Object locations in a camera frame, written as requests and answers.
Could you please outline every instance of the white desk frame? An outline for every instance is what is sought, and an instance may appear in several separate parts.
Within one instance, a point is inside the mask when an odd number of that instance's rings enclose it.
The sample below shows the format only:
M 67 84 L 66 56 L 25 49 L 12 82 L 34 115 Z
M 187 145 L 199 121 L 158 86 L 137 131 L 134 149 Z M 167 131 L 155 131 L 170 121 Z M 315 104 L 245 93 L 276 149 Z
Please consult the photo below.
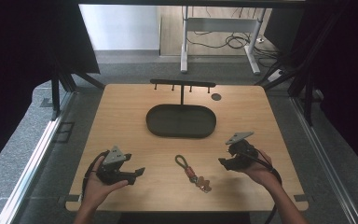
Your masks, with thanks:
M 189 31 L 203 31 L 203 32 L 235 32 L 235 33 L 253 33 L 249 46 L 245 46 L 246 56 L 252 66 L 255 75 L 260 74 L 255 57 L 252 54 L 255 48 L 255 41 L 260 32 L 263 18 L 266 9 L 262 8 L 257 20 L 249 19 L 217 19 L 217 18 L 189 18 L 188 6 L 185 7 L 185 17 L 183 22 L 183 43 L 181 51 L 181 65 L 182 73 L 187 72 L 187 32 Z

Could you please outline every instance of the forearm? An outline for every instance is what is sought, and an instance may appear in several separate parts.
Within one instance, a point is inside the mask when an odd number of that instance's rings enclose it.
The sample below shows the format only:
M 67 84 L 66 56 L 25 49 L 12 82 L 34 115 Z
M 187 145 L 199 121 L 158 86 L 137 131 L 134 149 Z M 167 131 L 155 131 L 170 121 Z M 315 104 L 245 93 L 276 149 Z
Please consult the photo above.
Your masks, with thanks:
M 84 204 L 80 205 L 79 210 L 77 211 L 74 224 L 90 224 L 94 219 L 96 208 L 86 206 Z
M 274 182 L 266 187 L 274 200 L 278 212 L 281 216 L 282 223 L 284 224 L 301 224 L 309 223 L 303 215 L 298 211 L 295 204 L 284 191 L 283 187 L 278 183 Z

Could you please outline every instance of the wooden floor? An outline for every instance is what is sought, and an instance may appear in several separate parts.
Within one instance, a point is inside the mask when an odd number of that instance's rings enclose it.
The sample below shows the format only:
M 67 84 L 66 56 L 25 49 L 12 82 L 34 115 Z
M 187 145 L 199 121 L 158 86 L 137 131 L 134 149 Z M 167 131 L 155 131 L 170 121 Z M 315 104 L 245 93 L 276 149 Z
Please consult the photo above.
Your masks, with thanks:
M 202 18 L 242 18 L 242 19 L 256 19 L 260 9 L 255 8 L 240 8 L 240 7 L 189 7 L 188 17 L 202 17 Z M 159 13 L 161 17 L 161 39 L 160 39 L 160 55 L 180 55 L 181 46 L 183 42 L 183 15 L 185 12 L 184 7 L 159 7 Z M 261 26 L 259 35 L 264 34 L 266 25 L 269 20 L 270 9 L 267 9 L 263 25 Z M 188 55 L 245 55 L 243 48 L 234 49 L 230 46 L 219 47 L 226 44 L 226 39 L 232 35 L 232 33 L 209 33 L 205 32 L 188 32 L 187 33 L 187 51 Z M 247 38 L 245 34 L 234 34 L 235 36 Z M 230 42 L 230 45 L 234 47 L 240 47 L 243 43 L 239 43 L 237 40 Z M 256 44 L 260 49 L 275 49 L 267 39 L 261 44 Z

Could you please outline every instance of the gray carpet floor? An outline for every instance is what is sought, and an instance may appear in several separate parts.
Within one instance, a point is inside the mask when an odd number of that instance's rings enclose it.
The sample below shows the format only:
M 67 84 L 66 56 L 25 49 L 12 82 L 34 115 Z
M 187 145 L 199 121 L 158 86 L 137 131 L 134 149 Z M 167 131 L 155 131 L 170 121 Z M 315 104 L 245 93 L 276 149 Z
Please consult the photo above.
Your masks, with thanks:
M 217 85 L 253 85 L 260 77 L 251 74 L 247 63 L 190 63 L 188 73 L 179 63 L 100 63 L 101 74 L 93 75 L 104 84 L 149 83 L 150 78 L 211 81 Z M 72 223 L 75 213 L 64 202 L 86 144 L 103 91 L 74 76 L 78 86 L 63 122 L 72 125 L 69 136 L 55 135 L 28 190 L 14 223 Z M 286 90 L 290 80 L 267 91 L 271 108 L 282 132 L 310 208 L 304 212 L 310 223 L 349 223 L 324 169 L 312 150 L 310 140 L 294 110 Z M 34 91 L 34 100 L 18 130 L 0 157 L 0 212 L 29 160 L 51 117 L 51 107 L 41 107 L 50 98 L 49 83 Z M 358 159 L 344 139 L 324 117 L 318 103 L 312 108 L 313 128 L 336 168 L 343 185 L 358 208 Z M 264 223 L 268 212 L 251 213 L 252 223 Z M 98 212 L 95 223 L 117 223 L 120 213 Z M 271 223 L 281 223 L 276 215 Z

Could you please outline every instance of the person's left hand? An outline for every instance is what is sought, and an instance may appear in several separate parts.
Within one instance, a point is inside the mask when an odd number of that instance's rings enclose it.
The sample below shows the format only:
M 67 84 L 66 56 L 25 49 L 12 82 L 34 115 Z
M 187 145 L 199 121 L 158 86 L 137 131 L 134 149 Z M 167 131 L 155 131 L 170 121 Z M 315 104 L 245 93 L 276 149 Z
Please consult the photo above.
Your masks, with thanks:
M 84 192 L 82 205 L 86 204 L 93 209 L 96 209 L 101 203 L 103 203 L 109 193 L 114 190 L 124 188 L 129 184 L 127 180 L 119 181 L 113 185 L 104 184 L 95 173 L 103 159 L 104 157 L 100 157 L 95 162 L 92 172 L 89 174 L 89 181 Z

